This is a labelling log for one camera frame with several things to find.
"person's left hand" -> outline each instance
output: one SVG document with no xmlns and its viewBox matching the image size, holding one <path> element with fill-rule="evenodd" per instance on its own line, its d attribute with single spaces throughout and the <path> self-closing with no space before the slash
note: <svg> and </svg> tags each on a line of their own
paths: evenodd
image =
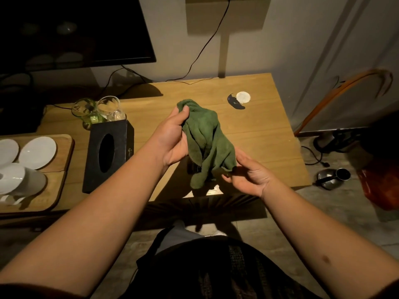
<svg viewBox="0 0 399 299">
<path fill-rule="evenodd" d="M 175 107 L 172 113 L 159 124 L 151 139 L 162 152 L 164 166 L 170 166 L 188 155 L 187 137 L 182 130 L 182 123 L 188 118 L 190 110 L 184 106 L 179 112 Z"/>
</svg>

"green towel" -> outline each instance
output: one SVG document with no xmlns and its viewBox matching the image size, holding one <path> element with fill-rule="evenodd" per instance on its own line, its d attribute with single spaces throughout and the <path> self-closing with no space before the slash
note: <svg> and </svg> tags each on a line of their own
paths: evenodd
<svg viewBox="0 0 399 299">
<path fill-rule="evenodd" d="M 200 167 L 191 178 L 193 189 L 202 188 L 212 170 L 223 168 L 231 171 L 237 165 L 233 144 L 220 129 L 217 113 L 204 109 L 193 100 L 182 100 L 177 103 L 179 112 L 187 105 L 190 116 L 183 123 L 187 135 L 188 155 L 193 163 Z"/>
</svg>

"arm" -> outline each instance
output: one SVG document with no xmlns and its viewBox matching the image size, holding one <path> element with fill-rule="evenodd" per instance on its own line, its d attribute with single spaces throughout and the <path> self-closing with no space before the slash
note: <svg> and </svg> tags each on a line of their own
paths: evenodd
<svg viewBox="0 0 399 299">
<path fill-rule="evenodd" d="M 119 255 L 168 166 L 188 154 L 177 107 L 115 174 L 68 211 L 0 273 L 23 283 L 88 296 Z"/>
<path fill-rule="evenodd" d="M 241 166 L 223 176 L 240 191 L 258 196 L 302 260 L 336 298 L 369 298 L 399 279 L 399 263 L 327 216 L 236 150 Z"/>
</svg>

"person's right hand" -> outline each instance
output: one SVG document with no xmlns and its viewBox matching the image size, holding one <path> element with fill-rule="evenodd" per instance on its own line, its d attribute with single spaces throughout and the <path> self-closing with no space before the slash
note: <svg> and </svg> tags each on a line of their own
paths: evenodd
<svg viewBox="0 0 399 299">
<path fill-rule="evenodd" d="M 222 175 L 223 179 L 243 193 L 262 197 L 270 179 L 274 178 L 272 172 L 238 148 L 235 148 L 235 157 L 237 166 L 228 176 Z"/>
</svg>

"hand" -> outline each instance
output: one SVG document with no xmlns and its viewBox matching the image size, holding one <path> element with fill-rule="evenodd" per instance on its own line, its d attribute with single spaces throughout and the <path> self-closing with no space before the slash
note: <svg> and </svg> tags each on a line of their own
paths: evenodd
<svg viewBox="0 0 399 299">
<path fill-rule="evenodd" d="M 171 114 L 159 124 L 151 140 L 162 153 L 164 166 L 170 166 L 188 155 L 187 137 L 182 130 L 182 124 L 190 114 L 188 106 L 179 113 L 175 107 Z"/>
<path fill-rule="evenodd" d="M 235 148 L 235 156 L 237 166 L 228 173 L 230 176 L 222 175 L 223 179 L 245 194 L 262 197 L 267 184 L 274 177 L 272 172 L 238 148 Z"/>
</svg>

